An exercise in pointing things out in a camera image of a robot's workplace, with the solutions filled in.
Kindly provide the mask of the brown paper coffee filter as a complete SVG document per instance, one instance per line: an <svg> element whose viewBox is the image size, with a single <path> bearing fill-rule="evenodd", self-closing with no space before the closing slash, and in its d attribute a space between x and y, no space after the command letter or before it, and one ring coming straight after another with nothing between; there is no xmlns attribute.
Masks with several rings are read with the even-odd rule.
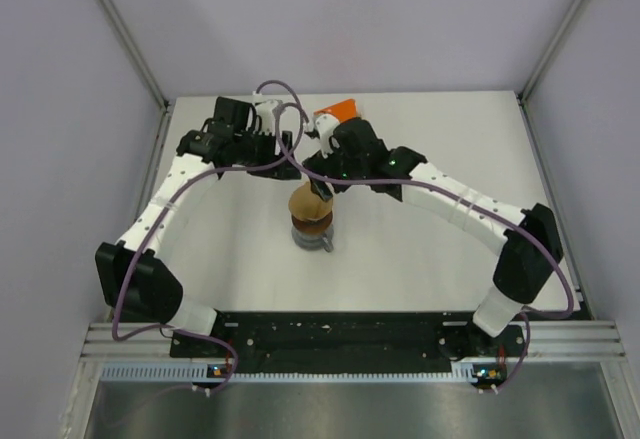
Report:
<svg viewBox="0 0 640 439"><path fill-rule="evenodd" d="M291 194L288 208L297 220L314 222L322 220L332 212L333 199L324 201L312 191L312 184L307 181Z"/></svg>

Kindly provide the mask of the clear glass coffee server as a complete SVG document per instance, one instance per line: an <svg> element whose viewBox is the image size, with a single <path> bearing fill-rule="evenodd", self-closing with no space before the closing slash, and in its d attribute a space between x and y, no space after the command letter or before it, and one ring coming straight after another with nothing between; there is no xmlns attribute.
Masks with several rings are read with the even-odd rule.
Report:
<svg viewBox="0 0 640 439"><path fill-rule="evenodd" d="M318 234L303 233L300 230L293 228L291 235L294 243L301 249L307 251L324 250L325 252L332 252L334 228L329 227L325 231Z"/></svg>

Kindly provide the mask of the orange coffee filter box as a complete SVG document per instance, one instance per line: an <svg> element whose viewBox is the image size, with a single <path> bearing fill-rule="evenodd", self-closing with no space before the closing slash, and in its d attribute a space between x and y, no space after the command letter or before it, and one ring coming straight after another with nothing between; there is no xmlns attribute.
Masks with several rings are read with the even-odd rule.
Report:
<svg viewBox="0 0 640 439"><path fill-rule="evenodd" d="M336 118L340 123L351 120L359 116L356 101L353 98L343 100L333 105L316 110L313 115L315 118L328 114Z"/></svg>

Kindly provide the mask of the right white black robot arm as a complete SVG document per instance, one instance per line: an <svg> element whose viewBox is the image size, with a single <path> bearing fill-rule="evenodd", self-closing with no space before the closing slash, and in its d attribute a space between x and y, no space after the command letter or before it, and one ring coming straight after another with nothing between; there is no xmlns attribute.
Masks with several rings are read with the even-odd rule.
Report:
<svg viewBox="0 0 640 439"><path fill-rule="evenodd" d="M404 146L388 148L371 124L329 114L306 126L319 150L304 160L311 189L324 201L355 185L427 210L484 244L497 257L492 285L474 312L466 339L487 355L504 339L507 324L559 274L564 250L552 210L501 202L464 185Z"/></svg>

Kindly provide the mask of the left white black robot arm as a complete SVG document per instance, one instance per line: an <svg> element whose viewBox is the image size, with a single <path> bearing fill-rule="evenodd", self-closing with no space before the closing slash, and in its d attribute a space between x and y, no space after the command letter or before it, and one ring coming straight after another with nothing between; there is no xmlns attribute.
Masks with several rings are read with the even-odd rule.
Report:
<svg viewBox="0 0 640 439"><path fill-rule="evenodd" d="M249 102L219 97L211 117L179 141L161 185L130 228L95 254L105 301L113 320L123 313L192 333L205 355L226 346L216 310L187 296L168 262L206 192L227 172L247 172L277 180L299 178L278 146L292 148L291 132L274 133L282 103L254 95Z"/></svg>

